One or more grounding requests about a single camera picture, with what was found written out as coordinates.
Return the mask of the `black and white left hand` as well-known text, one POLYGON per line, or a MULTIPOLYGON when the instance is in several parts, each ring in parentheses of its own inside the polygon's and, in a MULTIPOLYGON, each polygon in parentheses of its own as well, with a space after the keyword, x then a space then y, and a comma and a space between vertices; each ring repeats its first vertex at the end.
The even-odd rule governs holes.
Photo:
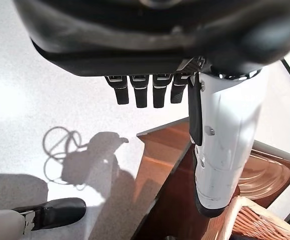
POLYGON ((290 0, 16 0, 34 48, 81 77, 105 77, 119 104, 188 88, 198 211, 219 216, 251 152, 267 80, 290 51, 290 0))

